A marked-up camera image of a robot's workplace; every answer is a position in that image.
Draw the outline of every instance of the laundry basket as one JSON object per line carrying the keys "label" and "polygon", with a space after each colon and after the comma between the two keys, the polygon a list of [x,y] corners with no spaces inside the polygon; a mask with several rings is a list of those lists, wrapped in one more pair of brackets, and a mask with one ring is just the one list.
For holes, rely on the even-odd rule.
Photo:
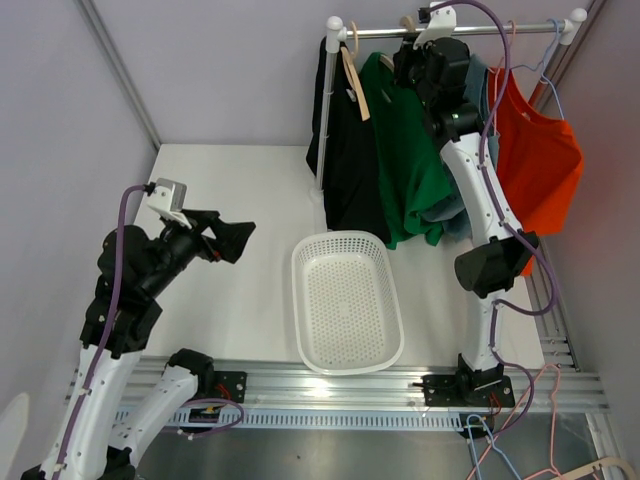
{"label": "laundry basket", "polygon": [[381,370],[402,353],[404,332],[384,244],[359,231],[302,240],[292,257],[298,350],[327,375]]}

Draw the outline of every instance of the orange t-shirt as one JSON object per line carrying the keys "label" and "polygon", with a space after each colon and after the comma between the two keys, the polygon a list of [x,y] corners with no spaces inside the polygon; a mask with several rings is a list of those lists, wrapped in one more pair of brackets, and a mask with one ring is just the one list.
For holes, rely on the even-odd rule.
{"label": "orange t-shirt", "polygon": [[[498,88],[504,69],[498,73]],[[494,85],[489,73],[489,85]],[[489,95],[493,108],[493,95]],[[582,175],[583,158],[573,131],[564,120],[536,112],[522,97],[509,75],[509,83],[498,107],[500,133],[498,179],[525,232],[539,236],[562,230],[569,205]],[[523,275],[529,275],[532,261]]]}

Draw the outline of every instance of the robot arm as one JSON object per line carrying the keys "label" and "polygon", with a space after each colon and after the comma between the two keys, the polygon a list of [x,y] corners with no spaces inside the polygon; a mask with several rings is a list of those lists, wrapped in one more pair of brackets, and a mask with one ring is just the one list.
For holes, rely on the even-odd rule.
{"label": "robot arm", "polygon": [[[216,396],[212,394],[213,360],[181,350],[171,357],[160,384],[142,405],[126,422],[113,427],[125,385],[162,313],[156,297],[195,257],[235,263],[255,229],[254,223],[226,224],[215,211],[183,210],[183,184],[159,179],[146,191],[149,206],[160,214],[165,228],[151,240],[140,227],[124,227],[116,320],[90,387],[85,389],[83,379],[90,374],[90,364],[99,352],[115,281],[116,232],[105,239],[98,259],[102,275],[80,336],[83,348],[78,380],[47,458],[41,466],[25,472],[23,480],[133,479],[135,466],[176,409],[194,397]],[[208,229],[215,238],[205,235]]]}
{"label": "robot arm", "polygon": [[[418,34],[404,38],[400,51],[394,56],[395,80],[400,86],[413,89],[424,105],[425,130],[451,170],[471,221],[474,248],[456,258],[454,265],[460,285],[472,292],[467,299],[466,339],[455,382],[466,404],[473,403],[476,393],[484,389],[479,395],[482,403],[488,395],[486,389],[503,380],[504,365],[498,362],[490,346],[494,304],[507,297],[515,278],[531,258],[531,253],[505,225],[508,223],[520,232],[534,247],[538,246],[538,238],[534,232],[522,232],[489,155],[480,158],[480,133],[484,124],[475,106],[464,98],[470,60],[467,45],[450,37],[438,37],[438,29],[425,38],[430,30],[431,24],[420,34],[418,45]],[[503,220],[496,203],[505,213]],[[496,344],[500,332],[498,309]]]}

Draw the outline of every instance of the clothes rack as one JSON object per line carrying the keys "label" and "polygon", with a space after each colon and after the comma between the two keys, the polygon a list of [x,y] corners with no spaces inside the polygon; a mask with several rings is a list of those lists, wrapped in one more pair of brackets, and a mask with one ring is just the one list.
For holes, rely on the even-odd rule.
{"label": "clothes rack", "polygon": [[[571,42],[578,33],[580,25],[587,19],[587,12],[582,8],[577,8],[571,12],[571,15],[567,19],[557,20],[558,30],[560,32],[560,41],[556,47],[552,61],[545,69],[545,75],[551,78],[552,71],[557,67],[557,61],[562,58],[566,49],[571,45]],[[333,93],[333,79],[335,75],[336,57],[340,49],[340,42],[343,42],[349,38],[354,37],[354,32],[347,30],[344,27],[344,23],[340,17],[329,17],[327,20],[327,41],[326,51],[327,58],[324,70],[324,87],[322,90],[322,111],[320,114],[320,135],[318,145],[318,166],[316,173],[315,188],[311,192],[312,196],[316,200],[322,198],[322,182],[324,174],[324,160],[327,144],[327,127],[329,124],[329,107],[331,106],[331,95]],[[504,30],[509,33],[512,31],[513,25],[508,24],[503,26]],[[417,27],[416,32],[423,32],[426,27]],[[517,26],[518,34],[524,33],[555,33],[556,24],[549,20],[543,23],[531,23],[522,24]],[[383,39],[383,38],[402,38],[408,33],[406,28],[386,28],[386,29],[373,29],[373,30],[358,30],[357,35],[359,40],[365,39]],[[456,26],[453,29],[453,36],[474,36],[474,35],[497,35],[499,33],[496,26]],[[535,98],[538,98],[548,88],[547,85],[538,84],[534,91]]]}

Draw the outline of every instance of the white table surface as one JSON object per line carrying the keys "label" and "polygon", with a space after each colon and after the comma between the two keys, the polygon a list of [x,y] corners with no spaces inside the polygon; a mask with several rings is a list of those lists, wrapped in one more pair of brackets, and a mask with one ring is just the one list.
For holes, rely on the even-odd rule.
{"label": "white table surface", "polygon": [[[187,185],[184,208],[218,210],[225,222],[254,221],[257,228],[235,265],[195,259],[158,297],[164,312],[145,354],[167,356],[182,347],[214,358],[300,362],[295,339],[291,253],[313,235],[313,175],[306,147],[163,145],[150,180]],[[155,237],[162,224],[143,201],[135,223]],[[443,238],[437,247],[415,237],[389,251],[405,348],[396,363],[455,366],[466,328],[466,292],[453,260],[469,242]],[[511,300],[530,307],[522,278]],[[535,322],[505,310],[505,360],[543,365]]]}

